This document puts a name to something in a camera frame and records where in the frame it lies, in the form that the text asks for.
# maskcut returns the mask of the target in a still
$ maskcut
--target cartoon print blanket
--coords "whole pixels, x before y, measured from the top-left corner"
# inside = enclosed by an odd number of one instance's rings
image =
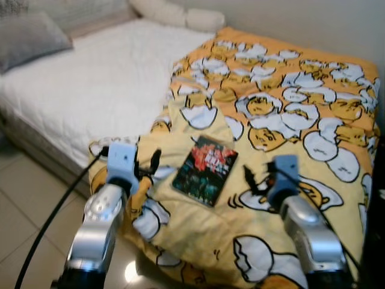
[[[263,189],[265,163],[297,155],[300,194],[314,199],[359,260],[379,85],[375,66],[363,60],[225,28],[174,65],[167,105],[149,135],[95,141],[90,152],[112,140],[138,141],[146,167],[162,149],[153,185],[144,178],[128,202],[123,234],[168,275],[220,288],[307,288],[280,217],[252,195],[242,166]],[[170,185],[201,134],[239,153],[214,208]],[[93,193],[105,166],[90,173]]]

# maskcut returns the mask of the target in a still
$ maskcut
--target white quilted mattress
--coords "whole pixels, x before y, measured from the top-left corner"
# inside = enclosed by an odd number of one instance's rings
[[[85,167],[91,140],[149,132],[173,63],[213,36],[128,22],[0,76],[0,107]]]

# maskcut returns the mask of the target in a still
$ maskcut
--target book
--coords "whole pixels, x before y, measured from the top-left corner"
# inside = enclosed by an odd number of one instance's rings
[[[236,151],[200,136],[177,172],[172,186],[190,198],[213,207],[237,156]]]

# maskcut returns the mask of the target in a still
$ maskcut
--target black cable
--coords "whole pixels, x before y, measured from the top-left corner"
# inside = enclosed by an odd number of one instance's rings
[[[77,177],[77,179],[72,183],[72,185],[67,189],[66,193],[63,195],[63,197],[60,199],[60,201],[57,203],[56,207],[52,211],[51,215],[49,215],[47,221],[44,223],[43,227],[41,228],[40,232],[38,233],[35,242],[33,243],[31,249],[28,252],[27,257],[25,258],[23,267],[19,273],[19,277],[17,278],[16,285],[14,286],[14,289],[20,289],[22,286],[22,282],[25,276],[25,273],[28,269],[28,266],[32,260],[32,257],[35,254],[35,251],[37,249],[37,246],[39,245],[40,241],[42,240],[45,232],[48,229],[48,226],[51,224],[57,213],[59,212],[61,206],[66,201],[68,196],[71,194],[71,192],[75,189],[75,187],[80,183],[81,179],[85,176],[86,173],[90,170],[90,168],[93,166],[94,163],[101,157],[101,156],[107,156],[108,155],[108,147],[104,146],[101,152],[96,156],[96,158],[81,172],[81,174]]]
[[[293,178],[291,177],[290,175],[288,175],[286,172],[282,171],[282,170],[279,170],[279,169],[275,169],[276,172],[279,172],[281,173],[282,175],[284,175],[291,183],[293,183],[296,187],[298,188],[301,188],[299,185],[298,185],[298,182]],[[338,238],[338,240],[340,241],[341,243],[341,246],[342,246],[342,250],[349,256],[349,258],[351,259],[351,261],[353,262],[354,266],[357,268],[357,270],[360,272],[360,273],[363,273],[362,270],[361,270],[361,266],[360,264],[356,261],[356,259],[354,259],[352,253],[346,248],[346,246],[343,244],[343,242],[341,241],[341,239],[338,237],[336,231],[334,230],[334,227],[331,225],[331,223],[329,222],[329,219],[325,216],[324,212],[321,211],[321,209],[317,206],[316,202],[312,199],[312,197],[310,197],[307,193],[305,193],[305,195],[307,196],[307,198],[314,204],[314,206],[317,208],[317,210],[319,211],[319,213],[323,216],[324,220],[325,220],[325,223],[326,225],[328,226],[328,228],[334,232]]]

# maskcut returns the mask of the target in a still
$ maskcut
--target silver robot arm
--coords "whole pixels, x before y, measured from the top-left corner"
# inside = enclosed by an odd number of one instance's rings
[[[85,204],[83,224],[73,239],[64,272],[51,288],[103,288],[127,199],[138,191],[141,176],[154,174],[160,154],[155,152],[151,168],[141,170],[135,145],[115,142],[109,146],[106,184]]]
[[[277,156],[268,164],[268,171],[273,183],[267,192],[268,202],[279,212],[294,242],[309,288],[352,288],[353,278],[337,235],[321,213],[298,194],[297,157]]]

